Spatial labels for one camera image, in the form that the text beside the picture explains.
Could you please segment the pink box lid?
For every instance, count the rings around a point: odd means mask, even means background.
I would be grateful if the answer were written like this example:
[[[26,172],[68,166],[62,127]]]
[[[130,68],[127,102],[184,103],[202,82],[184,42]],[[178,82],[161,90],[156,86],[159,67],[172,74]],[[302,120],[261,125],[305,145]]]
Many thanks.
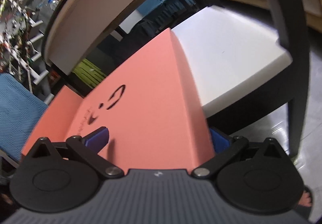
[[[166,30],[133,54],[86,97],[64,86],[25,143],[63,142],[100,127],[109,142],[100,156],[124,171],[186,169],[215,155],[206,118],[183,49]]]

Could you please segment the green stacked stools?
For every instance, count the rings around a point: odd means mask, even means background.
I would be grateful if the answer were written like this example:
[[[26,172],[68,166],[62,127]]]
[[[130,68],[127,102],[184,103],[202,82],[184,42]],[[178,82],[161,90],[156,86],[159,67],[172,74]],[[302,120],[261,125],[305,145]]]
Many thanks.
[[[73,73],[91,89],[94,89],[106,78],[106,74],[87,59],[79,62]]]

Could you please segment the blue fabric chair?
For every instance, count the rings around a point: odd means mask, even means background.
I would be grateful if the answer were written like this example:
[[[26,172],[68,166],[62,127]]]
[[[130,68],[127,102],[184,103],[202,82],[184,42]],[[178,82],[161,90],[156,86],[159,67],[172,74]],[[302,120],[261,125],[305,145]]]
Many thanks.
[[[15,161],[47,104],[31,94],[8,73],[0,76],[1,150]]]

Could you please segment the beige black-framed chair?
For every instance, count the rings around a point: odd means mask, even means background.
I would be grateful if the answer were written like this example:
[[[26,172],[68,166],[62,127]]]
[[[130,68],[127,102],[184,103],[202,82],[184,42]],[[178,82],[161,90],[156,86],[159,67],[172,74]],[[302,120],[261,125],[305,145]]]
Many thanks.
[[[268,0],[273,29],[195,0],[200,10],[174,27],[192,70],[207,123],[230,135],[288,107],[288,150],[298,155],[310,80],[302,0]]]

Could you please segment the white black-edged table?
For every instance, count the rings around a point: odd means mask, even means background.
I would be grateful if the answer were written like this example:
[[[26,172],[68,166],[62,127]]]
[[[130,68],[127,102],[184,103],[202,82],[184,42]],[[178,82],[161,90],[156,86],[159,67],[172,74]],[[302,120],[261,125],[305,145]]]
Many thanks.
[[[102,33],[115,30],[143,1],[60,0],[46,27],[43,60],[68,75]],[[219,0],[194,1],[201,7],[220,4]]]

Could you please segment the clear water bottle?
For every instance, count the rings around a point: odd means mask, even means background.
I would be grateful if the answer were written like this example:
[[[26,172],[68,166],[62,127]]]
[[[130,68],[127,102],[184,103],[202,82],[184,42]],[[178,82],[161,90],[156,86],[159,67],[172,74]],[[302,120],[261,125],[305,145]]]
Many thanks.
[[[58,3],[58,0],[42,0],[42,2],[38,4],[36,9],[40,10],[42,8],[49,7],[52,11],[54,11],[56,10]]]

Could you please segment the white staircase with garland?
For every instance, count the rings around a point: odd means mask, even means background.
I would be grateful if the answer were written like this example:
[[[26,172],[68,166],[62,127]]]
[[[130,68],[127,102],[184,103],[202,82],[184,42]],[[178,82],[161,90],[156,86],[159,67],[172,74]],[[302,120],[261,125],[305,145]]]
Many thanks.
[[[41,54],[42,0],[1,0],[1,72],[11,74],[30,93],[48,104],[53,99],[49,70]]]

